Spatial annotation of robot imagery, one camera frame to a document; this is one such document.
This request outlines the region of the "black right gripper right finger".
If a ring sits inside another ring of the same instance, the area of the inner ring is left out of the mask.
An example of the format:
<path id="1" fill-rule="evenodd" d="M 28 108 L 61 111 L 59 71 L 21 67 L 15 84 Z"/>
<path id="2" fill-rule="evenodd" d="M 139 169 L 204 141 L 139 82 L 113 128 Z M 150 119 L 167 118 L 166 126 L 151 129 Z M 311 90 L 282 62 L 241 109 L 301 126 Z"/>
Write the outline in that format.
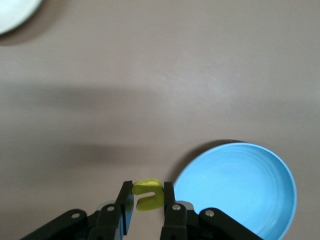
<path id="1" fill-rule="evenodd" d="M 261 237 L 217 208 L 200 213 L 175 199 L 172 182 L 164 183 L 164 224 L 161 240 L 260 240 Z"/>

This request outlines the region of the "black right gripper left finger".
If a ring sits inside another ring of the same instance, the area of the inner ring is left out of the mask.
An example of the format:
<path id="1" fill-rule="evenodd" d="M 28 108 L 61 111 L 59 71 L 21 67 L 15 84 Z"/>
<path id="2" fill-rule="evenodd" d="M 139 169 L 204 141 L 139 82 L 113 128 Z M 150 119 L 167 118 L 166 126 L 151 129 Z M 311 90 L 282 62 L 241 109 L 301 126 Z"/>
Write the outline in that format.
<path id="1" fill-rule="evenodd" d="M 93 214 L 71 209 L 39 227 L 24 240 L 122 240 L 128 234 L 134 207 L 133 182 L 125 181 L 112 203 Z"/>

